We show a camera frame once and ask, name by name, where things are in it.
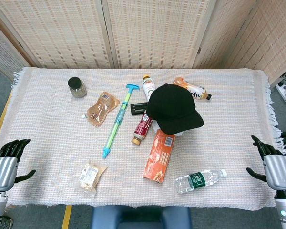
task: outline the orange snack box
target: orange snack box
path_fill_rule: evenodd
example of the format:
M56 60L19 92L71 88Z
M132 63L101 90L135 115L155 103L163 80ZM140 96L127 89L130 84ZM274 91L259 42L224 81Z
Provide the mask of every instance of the orange snack box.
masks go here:
M160 129L157 130L143 177L157 181L160 184L163 182L174 140L175 135L167 135Z

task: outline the small snack package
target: small snack package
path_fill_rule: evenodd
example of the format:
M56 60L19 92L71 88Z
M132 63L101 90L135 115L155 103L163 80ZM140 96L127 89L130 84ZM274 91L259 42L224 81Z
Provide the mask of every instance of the small snack package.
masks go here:
M92 195L95 196L95 187L106 168L106 166L92 164L91 162L86 164L79 179L79 187L85 191L92 193Z
M167 135L158 129L143 177L162 183L171 155L175 135Z
M96 104L90 107L87 111L88 121L95 127L100 126L105 120L107 114L116 108L120 103L113 95L108 92L103 92Z

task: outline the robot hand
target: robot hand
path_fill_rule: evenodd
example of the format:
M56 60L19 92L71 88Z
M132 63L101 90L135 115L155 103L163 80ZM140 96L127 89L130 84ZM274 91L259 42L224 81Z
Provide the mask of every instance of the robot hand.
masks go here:
M32 170L27 175L17 177L18 163L29 139L15 140L5 144L0 150L0 191L8 191L14 183L18 183L31 178L36 170Z
M247 172L254 178L267 182L274 190L286 190L286 156L273 146L262 143L257 137L251 137L261 155L265 175L257 174L250 168L246 168Z

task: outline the blue chair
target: blue chair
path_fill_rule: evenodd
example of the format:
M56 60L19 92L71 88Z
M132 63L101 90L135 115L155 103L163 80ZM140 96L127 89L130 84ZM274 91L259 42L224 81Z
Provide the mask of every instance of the blue chair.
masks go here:
M102 206L93 208L91 229L192 229L190 208Z

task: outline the white tablecloth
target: white tablecloth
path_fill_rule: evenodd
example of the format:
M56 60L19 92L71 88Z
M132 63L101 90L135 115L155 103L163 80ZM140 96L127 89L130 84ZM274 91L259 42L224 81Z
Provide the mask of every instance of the white tablecloth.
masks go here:
M102 149L118 113L111 111L96 128L82 118L103 91L123 101L126 84L141 86L144 74L156 86L172 83L176 76L203 85L212 99L197 101L204 126L177 137L164 182L143 178L154 131L140 146L131 143L141 116L126 110L111 153L102 159ZM78 76L87 87L82 99L72 97L69 78ZM269 89L262 71L236 70L126 70L24 68L17 74L12 99L0 132L0 148L14 139L31 139L19 163L18 175L31 169L36 174L15 184L8 192L9 204L177 205L232 207L256 210L274 205L274 192L246 172L251 167L263 173L251 135L274 144L275 117L269 118ZM145 102L143 89L133 91L129 104ZM75 187L83 165L108 166L93 198ZM204 169L226 169L228 176L210 187L177 194L174 179Z

